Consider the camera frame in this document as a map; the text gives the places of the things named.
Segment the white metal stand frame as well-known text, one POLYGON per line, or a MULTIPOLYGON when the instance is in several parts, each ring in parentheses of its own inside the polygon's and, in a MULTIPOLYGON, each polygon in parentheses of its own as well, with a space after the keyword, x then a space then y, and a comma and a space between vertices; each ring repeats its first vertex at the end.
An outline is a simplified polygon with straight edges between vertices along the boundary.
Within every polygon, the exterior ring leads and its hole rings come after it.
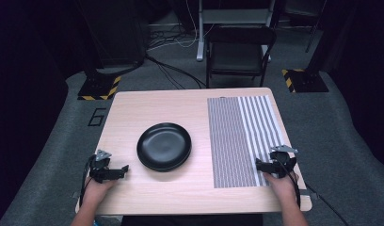
POLYGON ((204 57, 204 26, 206 24, 265 24, 270 26, 276 0, 269 0, 267 8, 205 9, 199 0, 199 41, 196 60, 204 57))

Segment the black base with hazard stripes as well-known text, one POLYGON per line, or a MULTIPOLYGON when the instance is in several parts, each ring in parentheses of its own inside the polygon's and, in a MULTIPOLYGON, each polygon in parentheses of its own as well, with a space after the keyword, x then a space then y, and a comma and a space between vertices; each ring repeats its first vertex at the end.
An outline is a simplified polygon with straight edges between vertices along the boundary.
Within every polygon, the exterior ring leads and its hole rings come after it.
POLYGON ((114 96, 120 79, 121 76, 115 74, 87 73, 86 80, 78 92, 78 99, 109 100, 114 96))
POLYGON ((290 92, 328 92, 327 85, 318 73, 307 73, 301 69, 281 72, 290 92))

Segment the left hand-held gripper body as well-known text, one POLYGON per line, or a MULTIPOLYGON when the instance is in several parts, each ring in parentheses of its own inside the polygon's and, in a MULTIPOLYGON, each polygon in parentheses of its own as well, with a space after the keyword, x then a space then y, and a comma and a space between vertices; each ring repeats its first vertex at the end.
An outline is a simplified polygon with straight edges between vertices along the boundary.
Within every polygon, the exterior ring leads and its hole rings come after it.
POLYGON ((99 150, 92 156, 92 160, 89 163, 89 176, 98 183, 102 183, 109 178, 110 169, 108 167, 110 163, 111 153, 103 150, 99 150))

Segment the black folding chair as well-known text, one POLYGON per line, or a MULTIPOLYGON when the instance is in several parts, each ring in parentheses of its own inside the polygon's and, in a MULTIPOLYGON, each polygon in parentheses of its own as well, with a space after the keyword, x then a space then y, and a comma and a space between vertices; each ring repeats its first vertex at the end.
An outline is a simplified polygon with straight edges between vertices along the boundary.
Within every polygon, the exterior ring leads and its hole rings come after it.
POLYGON ((268 26, 216 26, 206 40, 206 87, 215 75, 250 76, 264 84, 266 68, 277 39, 268 26))

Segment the black plate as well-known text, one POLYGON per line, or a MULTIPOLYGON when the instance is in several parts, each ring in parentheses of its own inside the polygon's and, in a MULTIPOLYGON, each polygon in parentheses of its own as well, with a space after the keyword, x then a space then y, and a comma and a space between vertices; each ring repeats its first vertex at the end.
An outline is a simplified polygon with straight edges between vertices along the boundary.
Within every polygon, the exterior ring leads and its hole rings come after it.
POLYGON ((147 168, 159 172, 175 170, 189 157, 192 141, 189 133, 176 123, 163 122, 148 128, 139 138, 136 152, 147 168))

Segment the striped woven placemat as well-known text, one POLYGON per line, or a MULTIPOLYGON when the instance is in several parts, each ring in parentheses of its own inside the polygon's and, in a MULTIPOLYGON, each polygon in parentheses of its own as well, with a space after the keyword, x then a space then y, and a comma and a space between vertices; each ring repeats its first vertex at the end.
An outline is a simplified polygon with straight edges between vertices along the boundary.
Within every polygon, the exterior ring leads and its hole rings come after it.
POLYGON ((214 187, 267 186, 255 161, 269 162, 272 149, 284 143, 270 98, 219 97, 207 104, 214 187))

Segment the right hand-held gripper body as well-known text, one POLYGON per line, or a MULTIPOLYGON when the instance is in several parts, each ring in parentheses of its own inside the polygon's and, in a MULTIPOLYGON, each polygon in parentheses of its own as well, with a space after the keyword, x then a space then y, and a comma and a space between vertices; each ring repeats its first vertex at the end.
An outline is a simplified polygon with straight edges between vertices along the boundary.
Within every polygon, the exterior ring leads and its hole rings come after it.
POLYGON ((285 177, 294 170, 296 158, 291 157, 289 153, 298 153, 297 149, 287 145, 279 145, 271 147, 271 150, 270 158, 273 160, 275 173, 277 173, 280 178, 285 177))

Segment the person's left hand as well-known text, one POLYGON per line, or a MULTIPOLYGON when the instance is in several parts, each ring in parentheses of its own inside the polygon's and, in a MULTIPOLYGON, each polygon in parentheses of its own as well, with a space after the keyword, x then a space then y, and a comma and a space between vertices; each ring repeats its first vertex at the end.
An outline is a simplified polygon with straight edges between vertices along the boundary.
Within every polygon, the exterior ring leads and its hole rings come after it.
POLYGON ((117 183, 116 180, 96 182, 93 178, 86 179, 83 203, 87 205, 99 205, 106 193, 117 183))

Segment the person's right hand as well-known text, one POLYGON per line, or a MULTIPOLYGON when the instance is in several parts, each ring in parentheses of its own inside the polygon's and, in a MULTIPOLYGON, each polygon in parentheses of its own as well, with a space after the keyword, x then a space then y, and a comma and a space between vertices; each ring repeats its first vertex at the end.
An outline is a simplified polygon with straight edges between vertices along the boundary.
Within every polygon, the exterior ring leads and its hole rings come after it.
POLYGON ((282 199, 296 199, 295 184, 290 178, 276 178, 266 172, 264 172, 264 178, 270 184, 279 201, 282 199))

